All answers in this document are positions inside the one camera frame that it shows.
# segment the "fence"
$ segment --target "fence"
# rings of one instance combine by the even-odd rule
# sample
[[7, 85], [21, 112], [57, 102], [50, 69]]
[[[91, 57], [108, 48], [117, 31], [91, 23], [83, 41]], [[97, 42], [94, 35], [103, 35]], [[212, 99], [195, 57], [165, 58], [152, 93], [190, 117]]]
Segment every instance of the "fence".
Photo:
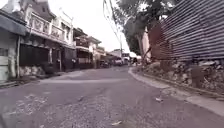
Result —
[[182, 0], [149, 32], [152, 57], [224, 59], [224, 1]]

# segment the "building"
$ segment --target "building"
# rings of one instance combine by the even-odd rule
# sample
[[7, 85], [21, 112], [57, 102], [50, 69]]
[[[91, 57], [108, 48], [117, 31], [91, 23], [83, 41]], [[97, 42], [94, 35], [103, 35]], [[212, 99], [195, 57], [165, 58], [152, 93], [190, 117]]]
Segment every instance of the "building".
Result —
[[26, 34], [25, 21], [0, 10], [0, 83], [18, 76], [18, 42]]
[[90, 49], [88, 35], [80, 28], [73, 29], [74, 42], [76, 44], [76, 68], [87, 69], [93, 67], [93, 54]]
[[88, 36], [87, 40], [89, 42], [89, 49], [93, 55], [93, 68], [97, 68], [99, 66], [100, 60], [100, 53], [98, 52], [100, 50], [98, 49], [97, 51], [97, 48], [99, 48], [99, 44], [101, 43], [101, 41], [92, 36]]
[[27, 22], [26, 36], [21, 38], [19, 45], [20, 76], [41, 74], [49, 64], [56, 71], [73, 68], [72, 18], [68, 18], [62, 10], [56, 16], [47, 0], [11, 0], [4, 9], [8, 12], [16, 10]]

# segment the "two-story house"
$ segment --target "two-story house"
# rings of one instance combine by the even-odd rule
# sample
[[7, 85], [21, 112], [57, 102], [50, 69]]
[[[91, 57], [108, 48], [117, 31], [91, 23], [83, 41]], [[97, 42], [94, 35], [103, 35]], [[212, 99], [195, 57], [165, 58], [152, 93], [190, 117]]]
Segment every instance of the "two-story house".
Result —
[[27, 22], [26, 36], [19, 45], [21, 76], [40, 74], [49, 63], [58, 71], [72, 68], [68, 66], [75, 58], [71, 18], [64, 20], [62, 10], [52, 13], [48, 0], [10, 0], [5, 8], [16, 10]]
[[93, 54], [90, 49], [88, 35], [80, 28], [73, 29], [74, 44], [76, 44], [76, 68], [87, 69], [93, 67]]

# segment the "street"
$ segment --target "street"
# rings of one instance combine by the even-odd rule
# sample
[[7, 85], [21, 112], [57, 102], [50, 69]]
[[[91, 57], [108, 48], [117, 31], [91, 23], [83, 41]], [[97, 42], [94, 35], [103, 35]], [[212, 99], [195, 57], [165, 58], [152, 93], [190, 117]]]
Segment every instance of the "street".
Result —
[[223, 117], [137, 81], [126, 67], [76, 71], [2, 89], [0, 112], [8, 128], [224, 126]]

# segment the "awning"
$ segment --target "awning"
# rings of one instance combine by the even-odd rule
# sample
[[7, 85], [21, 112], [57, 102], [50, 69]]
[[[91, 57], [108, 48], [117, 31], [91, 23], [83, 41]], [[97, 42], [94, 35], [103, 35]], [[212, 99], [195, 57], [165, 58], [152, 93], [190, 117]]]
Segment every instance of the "awning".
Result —
[[89, 51], [89, 49], [86, 48], [86, 47], [76, 46], [76, 49], [79, 49], [79, 50], [81, 50], [81, 51], [83, 51], [83, 52], [89, 52], [89, 53], [91, 53], [91, 52]]
[[67, 44], [60, 44], [62, 47], [65, 47], [65, 48], [69, 48], [69, 49], [73, 49], [75, 50], [75, 47], [73, 46], [70, 46], [70, 45], [67, 45]]
[[16, 21], [2, 15], [1, 13], [0, 13], [0, 27], [18, 35], [25, 36], [26, 34], [26, 27], [24, 25], [17, 23]]

